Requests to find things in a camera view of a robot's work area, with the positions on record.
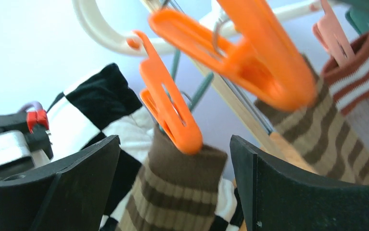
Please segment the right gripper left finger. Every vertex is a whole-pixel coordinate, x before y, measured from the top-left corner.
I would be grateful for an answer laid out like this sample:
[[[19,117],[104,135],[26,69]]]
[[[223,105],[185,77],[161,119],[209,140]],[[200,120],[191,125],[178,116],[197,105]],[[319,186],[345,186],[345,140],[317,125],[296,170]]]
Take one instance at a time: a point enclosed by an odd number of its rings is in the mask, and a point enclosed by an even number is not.
[[[97,231],[113,182],[120,138],[0,180],[0,231]]]

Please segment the brown striped sock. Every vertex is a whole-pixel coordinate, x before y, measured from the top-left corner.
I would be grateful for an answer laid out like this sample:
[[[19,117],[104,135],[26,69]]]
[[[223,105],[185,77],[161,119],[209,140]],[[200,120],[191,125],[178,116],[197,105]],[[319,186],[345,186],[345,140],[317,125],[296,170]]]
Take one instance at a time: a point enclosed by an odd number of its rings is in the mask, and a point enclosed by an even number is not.
[[[207,231],[215,219],[227,154],[204,145],[183,154],[158,127],[118,231]]]
[[[313,72],[316,100],[292,113],[261,100],[258,110],[318,174],[345,182],[369,184],[369,151],[338,111],[324,81]]]

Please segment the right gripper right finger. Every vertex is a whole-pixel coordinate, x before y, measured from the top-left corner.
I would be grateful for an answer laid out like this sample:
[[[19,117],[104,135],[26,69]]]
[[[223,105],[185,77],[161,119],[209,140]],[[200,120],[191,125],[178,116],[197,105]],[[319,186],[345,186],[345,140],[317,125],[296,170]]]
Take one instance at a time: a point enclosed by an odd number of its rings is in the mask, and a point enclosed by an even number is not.
[[[369,186],[323,177],[233,135],[230,154],[249,231],[369,231]]]

